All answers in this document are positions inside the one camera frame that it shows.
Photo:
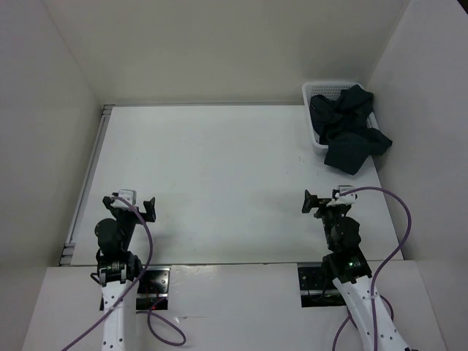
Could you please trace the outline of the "dark navy shorts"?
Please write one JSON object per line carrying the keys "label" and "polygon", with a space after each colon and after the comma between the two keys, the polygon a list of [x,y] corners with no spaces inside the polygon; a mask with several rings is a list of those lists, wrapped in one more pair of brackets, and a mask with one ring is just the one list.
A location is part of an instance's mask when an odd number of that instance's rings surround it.
{"label": "dark navy shorts", "polygon": [[358,86],[341,93],[330,109],[333,121],[322,132],[322,143],[328,144],[325,165],[353,176],[370,156],[382,156],[393,145],[381,131],[367,126],[373,101],[374,94]]}

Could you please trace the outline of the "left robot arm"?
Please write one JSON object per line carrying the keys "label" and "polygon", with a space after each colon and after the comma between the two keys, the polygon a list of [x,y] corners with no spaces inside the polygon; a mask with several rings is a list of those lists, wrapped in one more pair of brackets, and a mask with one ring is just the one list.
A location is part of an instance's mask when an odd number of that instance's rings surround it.
{"label": "left robot arm", "polygon": [[145,229],[156,221],[155,198],[143,203],[144,211],[135,205],[135,194],[114,193],[103,203],[110,218],[99,221],[97,237],[97,278],[102,287],[103,350],[135,350],[136,294],[146,283],[146,268],[129,251],[137,224]]}

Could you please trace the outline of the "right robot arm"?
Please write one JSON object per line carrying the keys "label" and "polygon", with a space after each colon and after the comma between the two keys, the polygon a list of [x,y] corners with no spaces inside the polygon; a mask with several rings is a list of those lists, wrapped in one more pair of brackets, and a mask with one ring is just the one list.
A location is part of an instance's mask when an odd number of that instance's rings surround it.
{"label": "right robot arm", "polygon": [[348,322],[352,322],[359,332],[365,350],[410,350],[393,322],[390,303],[376,288],[376,280],[389,261],[401,249],[398,246],[373,272],[359,247],[360,224],[347,215],[357,200],[357,193],[363,190],[376,190],[390,195],[408,211],[400,197],[388,190],[365,186],[338,186],[330,197],[321,198],[304,192],[301,212],[307,214],[315,210],[314,218],[322,221],[325,239],[330,254],[324,256],[320,276],[328,287],[335,287],[347,307],[346,320],[341,324],[333,339],[332,349],[336,349],[338,338]]}

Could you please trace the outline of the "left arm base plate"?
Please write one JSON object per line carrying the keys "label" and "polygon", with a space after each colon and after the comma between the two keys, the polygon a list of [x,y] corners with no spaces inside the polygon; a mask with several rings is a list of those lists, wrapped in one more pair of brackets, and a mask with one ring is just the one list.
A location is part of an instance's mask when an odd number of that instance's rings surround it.
{"label": "left arm base plate", "polygon": [[[127,277],[127,269],[124,264],[120,264],[119,269],[110,267],[110,271],[106,273],[106,282],[109,279],[116,278],[117,282],[123,282],[123,278]],[[90,277],[99,285],[103,282],[101,276],[104,273],[90,273]],[[136,287],[131,292],[136,295],[136,309],[142,310],[167,310],[167,295],[169,290],[170,268],[169,267],[150,267],[143,277],[137,281]]]}

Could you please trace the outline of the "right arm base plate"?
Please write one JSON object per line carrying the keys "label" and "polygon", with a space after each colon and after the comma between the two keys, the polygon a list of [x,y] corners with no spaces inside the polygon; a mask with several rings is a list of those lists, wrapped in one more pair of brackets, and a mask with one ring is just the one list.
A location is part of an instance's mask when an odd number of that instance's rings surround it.
{"label": "right arm base plate", "polygon": [[301,307],[344,306],[345,302],[318,264],[298,265]]}

